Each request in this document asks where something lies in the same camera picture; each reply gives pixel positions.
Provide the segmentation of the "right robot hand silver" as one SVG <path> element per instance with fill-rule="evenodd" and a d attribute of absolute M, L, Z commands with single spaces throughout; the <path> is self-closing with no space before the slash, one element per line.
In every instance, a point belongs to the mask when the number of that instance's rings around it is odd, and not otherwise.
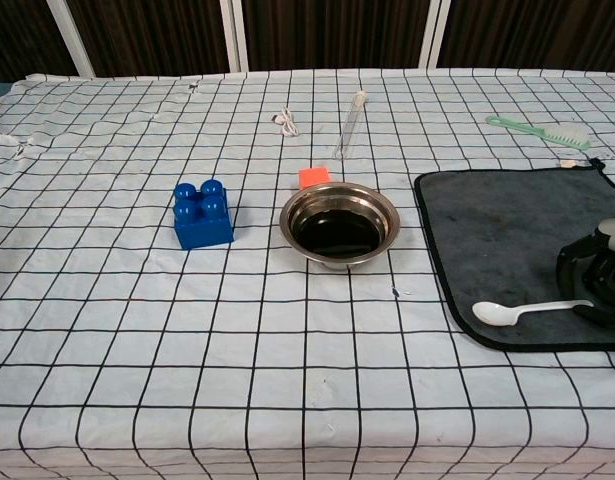
<path fill-rule="evenodd" d="M 583 287 L 595 296 L 592 306 L 577 305 L 574 312 L 606 328 L 615 328 L 615 218 L 602 220 L 595 231 L 564 246 L 557 257 L 556 277 L 561 297 L 575 297 L 576 264 L 591 257 L 583 272 Z"/>

